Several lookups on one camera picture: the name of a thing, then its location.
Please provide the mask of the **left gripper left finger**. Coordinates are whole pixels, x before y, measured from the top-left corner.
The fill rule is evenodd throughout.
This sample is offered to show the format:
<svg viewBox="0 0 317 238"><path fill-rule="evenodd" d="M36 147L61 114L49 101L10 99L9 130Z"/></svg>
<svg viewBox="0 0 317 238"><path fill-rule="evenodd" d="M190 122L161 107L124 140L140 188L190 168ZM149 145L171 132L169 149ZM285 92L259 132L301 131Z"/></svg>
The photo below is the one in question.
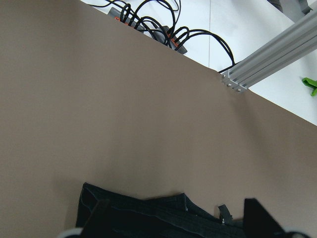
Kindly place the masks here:
<svg viewBox="0 0 317 238"><path fill-rule="evenodd" d="M97 202L80 234L81 238L105 238L110 234L110 200Z"/></svg>

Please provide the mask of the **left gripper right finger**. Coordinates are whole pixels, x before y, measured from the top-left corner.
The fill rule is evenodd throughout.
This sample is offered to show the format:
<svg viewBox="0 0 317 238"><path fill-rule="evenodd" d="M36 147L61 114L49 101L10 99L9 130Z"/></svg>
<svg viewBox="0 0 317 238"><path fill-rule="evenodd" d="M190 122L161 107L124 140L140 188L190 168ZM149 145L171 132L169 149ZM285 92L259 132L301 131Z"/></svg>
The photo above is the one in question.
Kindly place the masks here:
<svg viewBox="0 0 317 238"><path fill-rule="evenodd" d="M244 233L247 238L284 238L286 232L255 198L244 200Z"/></svg>

